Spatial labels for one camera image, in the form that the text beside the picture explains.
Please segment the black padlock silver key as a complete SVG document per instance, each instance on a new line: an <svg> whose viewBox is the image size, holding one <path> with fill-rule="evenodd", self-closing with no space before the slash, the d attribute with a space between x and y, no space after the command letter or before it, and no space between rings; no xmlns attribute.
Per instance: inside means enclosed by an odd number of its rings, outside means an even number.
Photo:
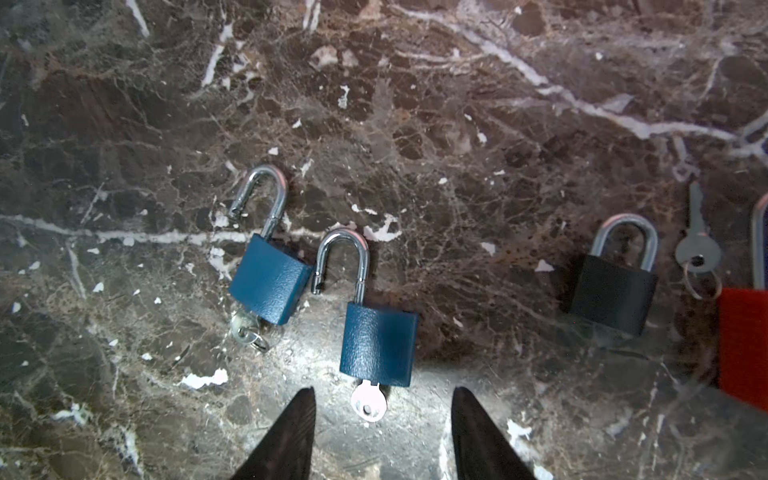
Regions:
<svg viewBox="0 0 768 480"><path fill-rule="evenodd" d="M693 287L689 280L691 274L710 273L715 281L714 294L708 300L720 297L723 285L715 272L719 266L723 252L718 243L709 235L706 221L702 214L703 193L700 183L693 181L689 185L689 214L688 228L675 249L675 260L683 270L683 284L689 294L696 300L704 297Z"/></svg>

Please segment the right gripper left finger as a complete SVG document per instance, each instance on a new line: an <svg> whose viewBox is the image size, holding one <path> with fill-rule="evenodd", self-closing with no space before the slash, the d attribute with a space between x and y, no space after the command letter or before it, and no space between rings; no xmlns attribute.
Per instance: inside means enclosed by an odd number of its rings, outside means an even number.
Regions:
<svg viewBox="0 0 768 480"><path fill-rule="evenodd" d="M232 479L308 479L316 421L312 387L297 392Z"/></svg>

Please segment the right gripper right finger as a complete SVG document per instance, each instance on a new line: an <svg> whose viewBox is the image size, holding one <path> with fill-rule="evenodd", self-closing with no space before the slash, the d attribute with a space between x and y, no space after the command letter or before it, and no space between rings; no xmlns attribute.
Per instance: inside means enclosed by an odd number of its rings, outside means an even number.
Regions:
<svg viewBox="0 0 768 480"><path fill-rule="evenodd" d="M454 389L451 431L459 479L535 479L466 387Z"/></svg>

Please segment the red padlock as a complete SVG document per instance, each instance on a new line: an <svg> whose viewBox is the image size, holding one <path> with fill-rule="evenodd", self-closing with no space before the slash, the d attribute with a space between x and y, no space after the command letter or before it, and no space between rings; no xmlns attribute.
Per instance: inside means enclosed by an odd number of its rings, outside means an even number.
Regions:
<svg viewBox="0 0 768 480"><path fill-rule="evenodd" d="M767 409L767 197L750 220L752 283L725 288L718 299L721 390L762 411Z"/></svg>

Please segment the small black padlock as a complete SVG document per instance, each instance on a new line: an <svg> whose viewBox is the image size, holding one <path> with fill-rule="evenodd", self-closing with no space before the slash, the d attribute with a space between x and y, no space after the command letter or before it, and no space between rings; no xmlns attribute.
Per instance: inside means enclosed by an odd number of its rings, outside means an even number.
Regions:
<svg viewBox="0 0 768 480"><path fill-rule="evenodd" d="M622 224L636 227L643 236L643 256L637 268L602 257L613 229ZM624 334L640 336L658 282L658 276L652 273L658 243L654 225L641 215L620 213L605 220L584 258L568 312Z"/></svg>

